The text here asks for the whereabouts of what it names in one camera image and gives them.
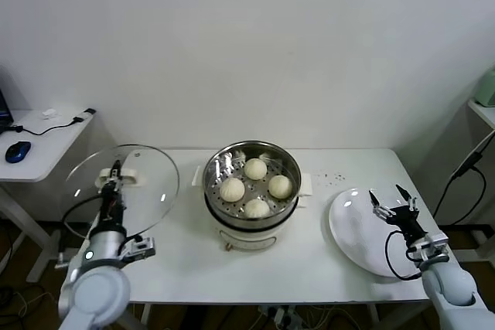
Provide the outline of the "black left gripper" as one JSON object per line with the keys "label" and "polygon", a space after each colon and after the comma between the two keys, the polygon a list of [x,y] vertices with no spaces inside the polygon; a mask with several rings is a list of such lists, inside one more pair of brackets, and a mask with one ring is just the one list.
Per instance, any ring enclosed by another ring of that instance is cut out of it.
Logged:
{"label": "black left gripper", "polygon": [[122,196],[114,187],[121,187],[121,161],[115,160],[109,171],[109,185],[101,191],[101,207],[98,218],[98,229],[125,233],[123,227],[124,204]]}

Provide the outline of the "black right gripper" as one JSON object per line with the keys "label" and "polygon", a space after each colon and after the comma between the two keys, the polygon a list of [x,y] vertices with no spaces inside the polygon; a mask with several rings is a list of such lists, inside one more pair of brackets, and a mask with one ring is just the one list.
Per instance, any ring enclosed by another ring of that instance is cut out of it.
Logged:
{"label": "black right gripper", "polygon": [[403,233],[406,244],[412,245],[417,240],[425,237],[427,233],[418,223],[419,211],[416,206],[416,198],[399,184],[396,184],[395,187],[408,206],[398,206],[392,209],[382,206],[378,198],[370,190],[369,196],[373,206],[373,213],[380,219],[389,219],[389,223],[397,226]]}

